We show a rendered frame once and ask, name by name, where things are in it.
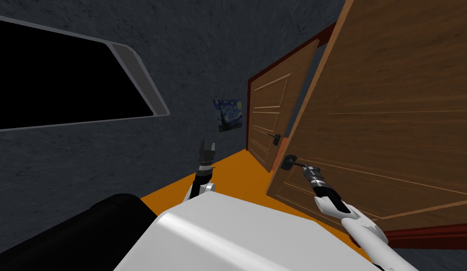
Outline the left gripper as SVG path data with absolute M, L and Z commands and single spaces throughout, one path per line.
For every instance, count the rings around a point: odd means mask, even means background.
M 215 156 L 215 143 L 212 143 L 211 149 L 205 149 L 206 139 L 201 140 L 200 151 L 199 151 L 199 162 L 200 163 L 211 163 Z

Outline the blue starry night painting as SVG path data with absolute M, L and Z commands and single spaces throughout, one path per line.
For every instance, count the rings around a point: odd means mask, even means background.
M 219 132 L 242 127 L 242 101 L 239 99 L 213 100 Z

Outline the brown panelled door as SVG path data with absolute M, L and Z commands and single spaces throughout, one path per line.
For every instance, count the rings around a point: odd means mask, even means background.
M 248 150 L 268 172 L 280 143 L 274 146 L 267 133 L 284 136 L 318 43 L 310 42 L 251 83 Z

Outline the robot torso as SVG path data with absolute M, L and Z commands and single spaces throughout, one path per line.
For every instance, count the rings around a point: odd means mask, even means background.
M 216 192 L 160 214 L 114 271 L 380 271 L 312 220 Z

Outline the brown wooden door leaf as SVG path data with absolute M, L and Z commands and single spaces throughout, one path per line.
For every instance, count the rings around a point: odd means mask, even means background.
M 383 231 L 467 223 L 467 0 L 346 0 L 284 154 Z

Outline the dark window with grey frame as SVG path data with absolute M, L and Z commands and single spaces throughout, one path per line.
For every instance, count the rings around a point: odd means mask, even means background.
M 131 47 L 0 16 L 0 132 L 169 114 Z

